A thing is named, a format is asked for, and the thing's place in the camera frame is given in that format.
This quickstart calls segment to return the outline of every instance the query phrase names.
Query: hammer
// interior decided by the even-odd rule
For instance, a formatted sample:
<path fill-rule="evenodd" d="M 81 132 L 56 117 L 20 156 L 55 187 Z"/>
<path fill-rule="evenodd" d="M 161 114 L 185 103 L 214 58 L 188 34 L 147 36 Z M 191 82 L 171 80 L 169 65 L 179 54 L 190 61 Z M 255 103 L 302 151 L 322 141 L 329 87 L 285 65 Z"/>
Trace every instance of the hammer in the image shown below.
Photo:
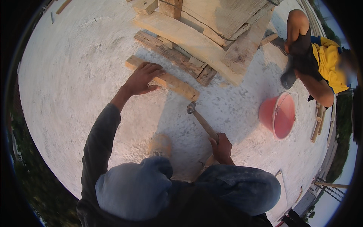
<path fill-rule="evenodd" d="M 200 115 L 198 111 L 195 110 L 196 103 L 191 102 L 187 106 L 187 113 L 188 114 L 194 114 L 195 118 L 199 121 L 199 123 L 202 125 L 202 127 L 205 129 L 205 131 L 208 133 L 210 137 L 212 137 L 217 144 L 219 143 L 219 136 L 217 135 L 216 131 L 213 130 L 213 128 L 208 124 L 208 122 Z M 211 164 L 213 164 L 216 160 L 214 159 L 213 154 L 208 154 L 208 159 L 205 163 L 202 162 L 202 160 L 205 160 L 205 157 L 200 159 L 199 162 L 202 163 L 202 167 L 208 167 Z"/>

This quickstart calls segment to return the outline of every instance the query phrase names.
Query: stack of wooden planks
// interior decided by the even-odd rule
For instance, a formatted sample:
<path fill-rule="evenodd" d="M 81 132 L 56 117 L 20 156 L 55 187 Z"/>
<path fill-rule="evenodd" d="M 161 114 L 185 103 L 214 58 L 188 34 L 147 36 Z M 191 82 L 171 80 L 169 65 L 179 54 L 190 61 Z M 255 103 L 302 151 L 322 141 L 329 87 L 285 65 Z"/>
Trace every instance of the stack of wooden planks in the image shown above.
<path fill-rule="evenodd" d="M 204 86 L 217 72 L 238 86 L 281 1 L 133 0 L 134 24 L 159 36 L 134 38 Z"/>

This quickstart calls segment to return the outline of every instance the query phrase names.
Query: concrete floor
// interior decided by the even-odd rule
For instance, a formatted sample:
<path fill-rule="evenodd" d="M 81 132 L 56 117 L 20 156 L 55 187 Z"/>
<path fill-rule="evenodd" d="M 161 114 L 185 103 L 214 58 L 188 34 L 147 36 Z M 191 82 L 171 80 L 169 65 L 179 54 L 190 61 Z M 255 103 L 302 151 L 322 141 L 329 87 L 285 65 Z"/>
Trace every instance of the concrete floor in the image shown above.
<path fill-rule="evenodd" d="M 145 49 L 133 39 L 138 27 L 131 20 L 132 2 L 119 0 L 72 1 L 54 16 L 62 1 L 56 1 L 37 24 L 24 52 L 19 87 L 25 119 L 45 162 L 64 186 L 81 198 L 83 147 L 103 107 L 132 73 L 125 60 L 132 54 L 161 64 L 164 69 L 200 91 L 197 110 L 209 124 L 225 132 L 233 144 L 236 165 L 261 168 L 275 174 L 282 170 L 288 207 L 308 190 L 327 150 L 329 124 L 315 143 L 315 102 L 300 81 L 291 88 L 299 94 L 299 109 L 291 134 L 282 141 L 258 121 L 262 101 L 278 96 L 280 76 L 287 57 L 271 44 L 259 49 L 243 83 L 234 87 L 219 74 L 203 87 L 188 73 L 161 55 Z M 274 10 L 268 29 L 286 38 L 290 10 L 300 8 L 285 0 Z M 174 179 L 190 180 L 199 171 L 198 159 L 211 151 L 208 135 L 197 120 L 186 113 L 189 101 L 161 89 L 132 97 L 121 114 L 109 168 L 147 157 L 147 145 L 157 133 L 173 142 L 171 162 Z M 330 122 L 331 110 L 325 122 Z M 272 222 L 279 217 L 268 213 Z"/>

